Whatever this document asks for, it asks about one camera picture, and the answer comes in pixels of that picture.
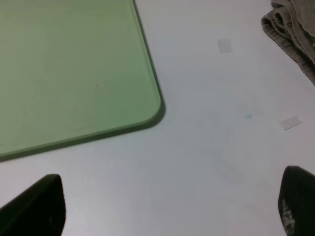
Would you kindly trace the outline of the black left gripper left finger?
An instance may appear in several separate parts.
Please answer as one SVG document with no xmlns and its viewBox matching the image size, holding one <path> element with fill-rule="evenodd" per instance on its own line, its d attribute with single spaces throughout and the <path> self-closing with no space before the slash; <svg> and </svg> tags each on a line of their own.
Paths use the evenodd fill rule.
<svg viewBox="0 0 315 236">
<path fill-rule="evenodd" d="M 0 234 L 60 236 L 65 220 L 62 179 L 49 174 L 0 208 Z"/>
</svg>

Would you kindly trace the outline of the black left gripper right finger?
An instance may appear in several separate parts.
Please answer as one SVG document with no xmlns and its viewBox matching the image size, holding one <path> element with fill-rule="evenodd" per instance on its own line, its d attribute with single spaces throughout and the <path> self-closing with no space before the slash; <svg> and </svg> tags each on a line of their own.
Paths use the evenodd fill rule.
<svg viewBox="0 0 315 236">
<path fill-rule="evenodd" d="M 286 167 L 278 197 L 278 210 L 286 235 L 315 234 L 315 176 L 299 166 Z"/>
</svg>

